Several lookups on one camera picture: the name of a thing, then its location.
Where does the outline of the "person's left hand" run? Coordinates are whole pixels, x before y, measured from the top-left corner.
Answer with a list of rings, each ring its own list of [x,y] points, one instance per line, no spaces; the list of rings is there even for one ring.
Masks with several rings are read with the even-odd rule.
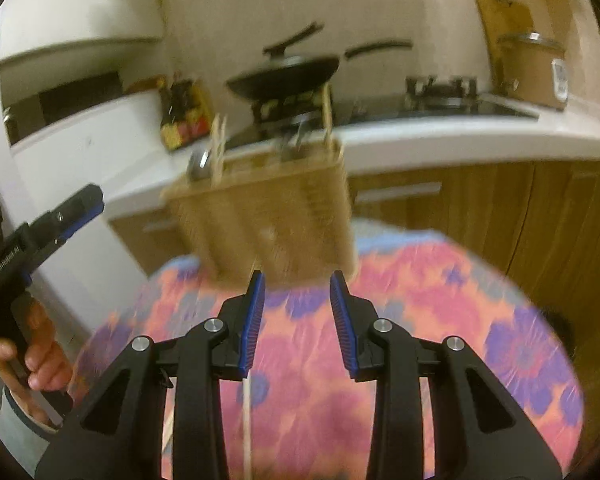
[[[50,426],[52,422],[42,406],[36,402],[35,391],[59,391],[68,387],[72,377],[72,365],[64,350],[56,341],[52,319],[42,304],[30,299],[26,306],[16,307],[17,318],[29,332],[29,345],[23,353],[23,361],[30,372],[28,385],[24,386],[12,369],[12,361],[18,358],[15,343],[0,337],[0,378],[9,388],[18,406],[33,420]]]

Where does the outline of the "grey sleeve forearm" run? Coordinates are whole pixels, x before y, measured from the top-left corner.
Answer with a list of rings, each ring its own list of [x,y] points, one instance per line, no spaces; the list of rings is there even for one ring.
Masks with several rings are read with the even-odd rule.
[[[57,433],[57,428],[37,422],[27,415],[20,408],[9,388],[3,387],[0,439],[31,477],[34,477],[38,462]]]

